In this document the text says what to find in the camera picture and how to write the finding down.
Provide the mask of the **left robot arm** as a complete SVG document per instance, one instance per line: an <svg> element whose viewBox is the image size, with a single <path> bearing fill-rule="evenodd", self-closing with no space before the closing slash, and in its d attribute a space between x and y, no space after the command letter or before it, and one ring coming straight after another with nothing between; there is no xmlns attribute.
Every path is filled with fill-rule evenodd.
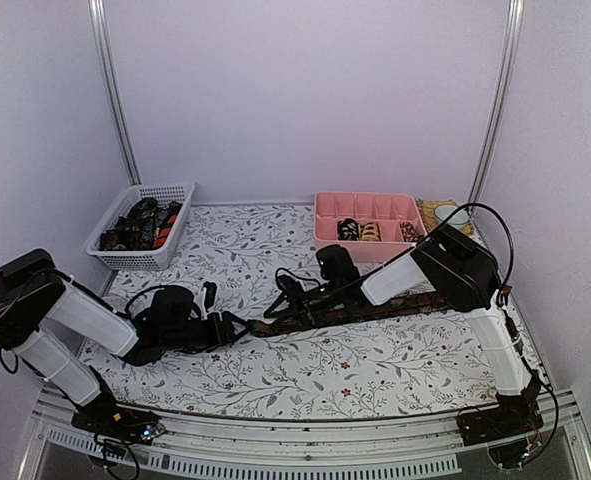
<svg viewBox="0 0 591 480"><path fill-rule="evenodd" d="M12 352L64 394L76 409L74 427L128 443L149 443L164 431L160 417L119 406L103 377L43 324L63 325L136 367L173 351L212 351L235 343L249 330L238 316L213 311L216 286L211 282L199 296L179 285L147 291L151 304L137 315L118 311L58 270L48 252L32 250L0 267L0 352Z"/></svg>

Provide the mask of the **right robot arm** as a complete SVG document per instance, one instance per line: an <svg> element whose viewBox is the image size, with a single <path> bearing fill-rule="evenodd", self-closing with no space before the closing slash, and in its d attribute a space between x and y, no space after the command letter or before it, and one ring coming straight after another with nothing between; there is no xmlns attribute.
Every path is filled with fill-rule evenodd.
<svg viewBox="0 0 591 480"><path fill-rule="evenodd" d="M466 445L537 433L544 422L537 403L544 385L524 356L523 341L507 312L508 279L495 256L442 221L415 246L362 275L349 251L332 244L316 253L323 283L304 290L300 278L278 269L278 298L253 322L252 334L286 333L401 316L422 308L465 315L489 362L497 405L464 413L457 425Z"/></svg>

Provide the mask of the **brown green patterned tie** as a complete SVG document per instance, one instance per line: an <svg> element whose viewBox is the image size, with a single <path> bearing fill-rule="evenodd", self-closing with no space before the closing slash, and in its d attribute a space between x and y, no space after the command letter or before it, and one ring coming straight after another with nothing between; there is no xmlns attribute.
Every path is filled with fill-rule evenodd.
<svg viewBox="0 0 591 480"><path fill-rule="evenodd" d="M329 306L320 316L318 325L304 325L303 327L270 327L266 321L249 320L248 327L251 335L256 337L273 337L295 332L303 332L319 328L342 326L374 320L381 320L416 314L441 313L450 306L435 291L394 297L379 306L363 306L346 308L343 305Z"/></svg>

